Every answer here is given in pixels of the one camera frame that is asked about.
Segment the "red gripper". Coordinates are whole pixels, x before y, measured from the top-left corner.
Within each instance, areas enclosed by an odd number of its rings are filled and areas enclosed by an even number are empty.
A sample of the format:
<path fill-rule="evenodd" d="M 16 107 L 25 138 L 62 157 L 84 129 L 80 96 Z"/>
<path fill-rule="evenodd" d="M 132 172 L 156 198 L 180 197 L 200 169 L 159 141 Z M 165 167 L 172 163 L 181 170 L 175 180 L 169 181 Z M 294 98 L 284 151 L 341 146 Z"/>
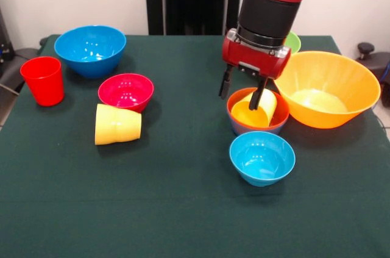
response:
<path fill-rule="evenodd" d="M 268 78 L 277 79 L 291 57 L 291 49 L 281 46 L 264 49 L 243 42 L 235 28 L 230 29 L 222 44 L 222 58 L 228 63 L 224 72 L 219 97 L 225 99 L 229 93 L 234 66 L 243 66 L 257 71 L 257 89 L 250 99 L 249 110 L 257 110 Z"/>

